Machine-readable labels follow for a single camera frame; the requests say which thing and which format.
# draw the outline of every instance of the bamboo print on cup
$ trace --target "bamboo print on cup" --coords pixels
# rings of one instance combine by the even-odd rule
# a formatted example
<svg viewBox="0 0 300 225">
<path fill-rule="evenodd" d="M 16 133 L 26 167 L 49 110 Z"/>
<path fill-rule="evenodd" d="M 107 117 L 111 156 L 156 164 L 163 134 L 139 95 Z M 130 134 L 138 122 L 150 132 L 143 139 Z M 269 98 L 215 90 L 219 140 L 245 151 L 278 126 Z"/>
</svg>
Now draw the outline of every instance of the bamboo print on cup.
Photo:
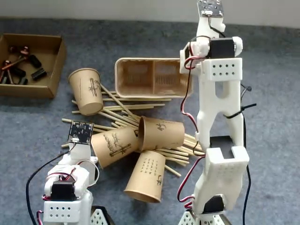
<svg viewBox="0 0 300 225">
<path fill-rule="evenodd" d="M 72 72 L 68 81 L 82 115 L 94 115 L 102 110 L 103 100 L 100 87 L 100 74 L 91 68 Z"/>
<path fill-rule="evenodd" d="M 138 149 L 132 127 L 92 135 L 91 145 L 102 169 Z"/>
<path fill-rule="evenodd" d="M 139 201 L 160 203 L 164 171 L 163 155 L 154 151 L 142 152 L 124 192 Z"/>
<path fill-rule="evenodd" d="M 176 148 L 183 145 L 183 123 L 142 116 L 139 124 L 139 149 Z"/>
</svg>

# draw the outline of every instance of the cable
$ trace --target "cable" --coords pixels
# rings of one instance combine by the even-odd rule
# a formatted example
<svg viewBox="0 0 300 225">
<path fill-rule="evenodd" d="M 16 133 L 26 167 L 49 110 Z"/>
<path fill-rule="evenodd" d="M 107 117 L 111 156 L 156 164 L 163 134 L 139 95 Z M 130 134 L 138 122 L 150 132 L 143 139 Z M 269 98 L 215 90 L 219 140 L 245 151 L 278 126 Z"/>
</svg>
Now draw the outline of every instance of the cable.
<svg viewBox="0 0 300 225">
<path fill-rule="evenodd" d="M 211 26 L 211 17 L 208 17 L 208 25 L 210 27 L 210 29 L 212 29 L 214 32 L 218 33 L 219 35 L 221 35 L 222 37 L 226 37 L 225 34 L 223 34 L 221 31 L 217 30 L 216 28 Z"/>
<path fill-rule="evenodd" d="M 245 117 L 244 117 L 243 122 L 244 122 L 244 147 L 246 148 L 246 146 L 247 146 L 247 130 L 246 130 Z M 246 196 L 245 196 L 243 215 L 242 215 L 243 225 L 245 225 L 246 208 L 247 208 L 247 202 L 248 202 L 248 198 L 249 198 L 249 192 L 250 192 L 250 189 L 251 189 L 251 176 L 250 176 L 249 165 L 247 165 L 246 170 L 247 170 L 247 176 L 248 176 L 248 188 L 247 188 L 247 192 L 246 192 Z"/>
<path fill-rule="evenodd" d="M 90 162 L 90 163 L 92 163 L 94 165 L 94 167 L 96 168 L 96 170 L 97 170 L 97 178 L 95 179 L 95 181 L 92 184 L 88 185 L 88 187 L 92 187 L 92 186 L 94 186 L 97 183 L 97 181 L 99 179 L 99 176 L 100 176 L 99 168 L 98 168 L 98 166 L 96 164 L 94 164 L 92 161 L 90 161 L 88 159 L 80 161 L 79 163 L 77 163 L 77 165 L 80 165 L 83 162 Z"/>
<path fill-rule="evenodd" d="M 41 220 L 41 216 L 40 214 L 44 213 L 43 211 L 39 210 L 37 211 L 37 222 L 38 222 L 38 225 L 43 225 L 43 222 Z"/>
<path fill-rule="evenodd" d="M 190 176 L 191 173 L 193 172 L 194 168 L 195 168 L 196 165 L 199 163 L 199 161 L 200 161 L 201 159 L 203 159 L 203 158 L 205 158 L 205 155 L 199 157 L 199 158 L 195 161 L 194 165 L 193 165 L 192 168 L 188 171 L 186 177 L 183 179 L 183 182 L 180 184 L 180 186 L 179 186 L 179 188 L 178 188 L 178 191 L 177 191 L 177 200 L 178 200 L 179 202 L 183 203 L 183 202 L 185 202 L 185 201 L 188 200 L 188 199 L 191 199 L 191 198 L 194 199 L 194 198 L 195 198 L 194 196 L 190 195 L 190 196 L 187 196 L 187 197 L 185 197 L 185 198 L 183 198 L 183 199 L 180 199 L 180 194 L 181 194 L 181 191 L 182 191 L 184 185 L 186 184 L 186 182 L 187 182 L 189 176 Z"/>
<path fill-rule="evenodd" d="M 33 179 L 33 177 L 41 170 L 43 169 L 46 165 L 50 164 L 51 162 L 55 161 L 56 159 L 62 157 L 64 154 L 69 153 L 74 147 L 76 146 L 76 143 L 74 144 L 74 146 L 67 152 L 61 153 L 59 154 L 57 157 L 51 159 L 49 162 L 45 163 L 44 165 L 42 165 L 40 168 L 38 168 L 29 178 L 28 181 L 26 183 L 26 203 L 27 203 L 27 210 L 28 213 L 30 215 L 31 221 L 33 225 L 37 225 L 35 218 L 33 216 L 32 210 L 31 210 L 31 206 L 30 206 L 30 197 L 29 197 L 29 184 L 31 182 L 31 180 Z"/>
<path fill-rule="evenodd" d="M 184 66 L 185 66 L 186 69 L 189 70 L 189 72 L 188 72 L 188 79 L 187 79 L 187 91 L 186 91 L 186 94 L 185 94 L 185 96 L 184 96 L 184 98 L 183 98 L 181 104 L 180 104 L 180 111 L 181 111 L 181 113 L 182 113 L 183 115 L 186 115 L 186 116 L 188 116 L 188 117 L 190 118 L 190 120 L 193 122 L 193 124 L 194 124 L 194 126 L 195 126 L 195 128 L 196 128 L 196 131 L 197 131 L 197 133 L 198 133 L 199 131 L 198 131 L 198 127 L 197 127 L 196 120 L 194 119 L 194 117 L 193 117 L 190 113 L 187 113 L 187 112 L 184 111 L 184 103 L 185 103 L 185 101 L 186 101 L 186 99 L 187 99 L 187 97 L 188 97 L 188 89 L 189 89 L 189 84 L 190 84 L 191 71 L 192 71 L 192 69 L 193 69 L 193 68 L 192 68 L 192 63 L 193 63 L 193 61 L 196 60 L 196 59 L 201 59 L 201 58 L 196 57 L 196 56 L 192 56 L 192 57 L 187 58 L 186 61 L 185 61 L 185 65 L 184 65 Z M 187 64 L 189 61 L 191 61 L 190 66 L 189 66 L 189 67 L 186 67 L 186 64 Z"/>
</svg>

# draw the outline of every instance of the black zip tie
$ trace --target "black zip tie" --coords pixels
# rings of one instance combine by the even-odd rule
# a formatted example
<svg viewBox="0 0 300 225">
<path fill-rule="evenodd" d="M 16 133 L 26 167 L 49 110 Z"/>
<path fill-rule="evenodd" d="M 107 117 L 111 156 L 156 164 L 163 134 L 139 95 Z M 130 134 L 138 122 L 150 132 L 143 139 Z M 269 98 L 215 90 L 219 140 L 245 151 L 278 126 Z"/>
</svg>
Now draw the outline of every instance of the black zip tie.
<svg viewBox="0 0 300 225">
<path fill-rule="evenodd" d="M 251 104 L 251 105 L 247 105 L 247 106 L 242 106 L 241 108 L 240 108 L 240 110 L 237 112 L 237 113 L 235 113 L 234 115 L 231 115 L 231 116 L 225 116 L 227 119 L 232 119 L 233 117 L 236 117 L 237 115 L 239 115 L 239 114 L 241 114 L 245 109 L 248 109 L 248 108 L 251 108 L 251 107 L 254 107 L 254 106 L 257 106 L 257 104 L 256 103 L 254 103 L 254 104 Z"/>
</svg>

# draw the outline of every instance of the black plastic part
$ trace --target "black plastic part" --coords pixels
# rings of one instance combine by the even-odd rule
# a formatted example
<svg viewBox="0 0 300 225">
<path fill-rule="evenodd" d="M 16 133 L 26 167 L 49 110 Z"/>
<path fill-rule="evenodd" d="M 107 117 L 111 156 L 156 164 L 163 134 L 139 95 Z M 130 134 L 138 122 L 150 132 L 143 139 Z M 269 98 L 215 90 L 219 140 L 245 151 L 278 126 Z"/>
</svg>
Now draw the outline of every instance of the black plastic part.
<svg viewBox="0 0 300 225">
<path fill-rule="evenodd" d="M 35 68 L 40 68 L 42 66 L 42 63 L 40 62 L 40 60 L 38 60 L 38 58 L 35 55 L 30 55 L 28 57 L 28 60 L 31 63 L 31 65 L 33 65 Z"/>
<path fill-rule="evenodd" d="M 34 72 L 33 74 L 31 74 L 31 77 L 34 81 L 37 81 L 38 79 L 47 76 L 47 72 L 44 71 L 43 68 L 40 68 L 38 71 Z"/>
<path fill-rule="evenodd" d="M 184 54 L 185 54 L 185 59 L 187 59 L 189 57 L 189 47 L 187 46 L 186 49 L 184 50 Z"/>
<path fill-rule="evenodd" d="M 18 67 L 11 67 L 9 69 L 10 73 L 18 76 L 18 77 L 25 77 L 26 76 L 26 72 Z"/>
<path fill-rule="evenodd" d="M 51 201 L 74 201 L 75 187 L 74 181 L 55 181 L 51 188 Z"/>
<path fill-rule="evenodd" d="M 28 79 L 25 77 L 22 77 L 18 83 L 18 85 L 26 85 L 28 84 Z"/>
<path fill-rule="evenodd" d="M 8 83 L 8 78 L 5 76 L 2 78 L 1 84 L 7 84 Z"/>
<path fill-rule="evenodd" d="M 222 212 L 223 210 L 224 203 L 222 197 L 220 195 L 215 195 L 208 202 L 206 202 L 203 214 Z"/>
<path fill-rule="evenodd" d="M 231 147 L 235 146 L 230 136 L 216 136 L 210 138 L 211 148 L 220 148 L 225 159 L 234 158 Z"/>
<path fill-rule="evenodd" d="M 234 54 L 234 41 L 232 37 L 216 38 L 210 40 L 210 52 L 208 53 L 209 58 L 234 58 Z"/>
<path fill-rule="evenodd" d="M 101 211 L 103 212 L 103 215 L 104 215 L 105 220 L 106 220 L 106 222 L 107 222 L 108 225 L 115 225 L 113 219 L 112 219 L 111 216 L 108 214 L 108 212 L 107 212 L 107 210 L 106 210 L 105 207 L 93 205 L 93 206 L 92 206 L 92 212 L 91 212 L 91 214 L 93 214 L 95 210 L 101 210 Z"/>
</svg>

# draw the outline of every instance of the circuit board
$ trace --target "circuit board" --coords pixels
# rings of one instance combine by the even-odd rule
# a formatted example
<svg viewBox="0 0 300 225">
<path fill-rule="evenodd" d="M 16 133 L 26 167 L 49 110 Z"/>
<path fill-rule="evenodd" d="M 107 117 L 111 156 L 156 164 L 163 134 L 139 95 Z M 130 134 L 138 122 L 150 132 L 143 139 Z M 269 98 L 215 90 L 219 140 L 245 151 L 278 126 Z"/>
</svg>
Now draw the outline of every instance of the circuit board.
<svg viewBox="0 0 300 225">
<path fill-rule="evenodd" d="M 93 123 L 72 121 L 68 142 L 90 145 L 90 140 L 93 134 Z"/>
</svg>

